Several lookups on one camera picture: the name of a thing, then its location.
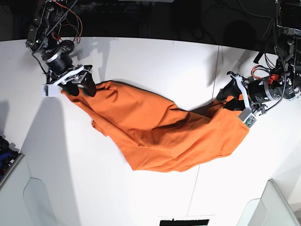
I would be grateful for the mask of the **white framed black slot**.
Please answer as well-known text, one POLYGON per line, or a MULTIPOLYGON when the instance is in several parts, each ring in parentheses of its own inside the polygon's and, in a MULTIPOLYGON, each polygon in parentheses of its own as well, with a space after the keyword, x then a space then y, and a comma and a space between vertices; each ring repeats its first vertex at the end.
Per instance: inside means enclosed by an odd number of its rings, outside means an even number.
POLYGON ((215 215, 202 216, 159 216, 155 226, 208 226, 215 215))

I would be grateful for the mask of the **grey panel left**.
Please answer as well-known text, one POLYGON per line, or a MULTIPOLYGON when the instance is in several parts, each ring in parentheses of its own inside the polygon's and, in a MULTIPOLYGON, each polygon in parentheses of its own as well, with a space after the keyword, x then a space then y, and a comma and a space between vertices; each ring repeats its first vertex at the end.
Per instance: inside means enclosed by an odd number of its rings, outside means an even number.
POLYGON ((26 157, 20 155, 0 180, 2 226, 56 226, 44 182, 30 175, 26 157))

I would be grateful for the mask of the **bin with dark items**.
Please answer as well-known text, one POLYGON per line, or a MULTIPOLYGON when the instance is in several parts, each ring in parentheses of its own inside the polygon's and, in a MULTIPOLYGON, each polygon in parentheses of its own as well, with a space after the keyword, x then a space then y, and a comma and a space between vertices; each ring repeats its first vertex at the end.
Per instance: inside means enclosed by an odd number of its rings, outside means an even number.
POLYGON ((9 142, 4 138, 0 137, 0 179, 8 172, 14 161, 18 158, 20 153, 14 151, 9 147, 9 142))

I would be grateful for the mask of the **grey panel right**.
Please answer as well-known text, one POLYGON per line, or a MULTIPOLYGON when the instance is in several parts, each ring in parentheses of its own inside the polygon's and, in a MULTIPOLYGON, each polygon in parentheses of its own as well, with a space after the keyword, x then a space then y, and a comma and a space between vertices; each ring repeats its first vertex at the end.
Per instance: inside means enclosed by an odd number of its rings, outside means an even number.
POLYGON ((267 181, 259 199, 247 203, 238 226, 299 226, 301 213, 293 212, 273 179, 267 181))

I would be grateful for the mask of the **orange t-shirt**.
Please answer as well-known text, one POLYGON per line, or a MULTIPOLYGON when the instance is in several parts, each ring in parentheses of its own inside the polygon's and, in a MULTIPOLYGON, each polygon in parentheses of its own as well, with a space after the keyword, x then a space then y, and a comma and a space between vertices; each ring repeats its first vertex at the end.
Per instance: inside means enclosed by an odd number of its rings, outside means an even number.
POLYGON ((113 140, 133 170, 183 172, 231 155, 249 132, 226 102, 214 101, 197 114, 114 81, 97 84, 94 97, 83 89, 67 97, 91 117, 95 130, 113 140))

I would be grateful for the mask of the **grey panel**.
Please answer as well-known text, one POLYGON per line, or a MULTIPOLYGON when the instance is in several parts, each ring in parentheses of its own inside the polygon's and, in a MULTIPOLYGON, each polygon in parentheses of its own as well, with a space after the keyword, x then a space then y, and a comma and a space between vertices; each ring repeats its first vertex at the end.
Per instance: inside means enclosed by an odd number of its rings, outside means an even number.
POLYGON ((293 212, 273 179, 267 181, 259 199, 247 203, 238 226, 299 226, 301 213, 293 212))
POLYGON ((2 226, 56 226, 44 182, 30 175, 26 157, 20 155, 0 180, 2 226))

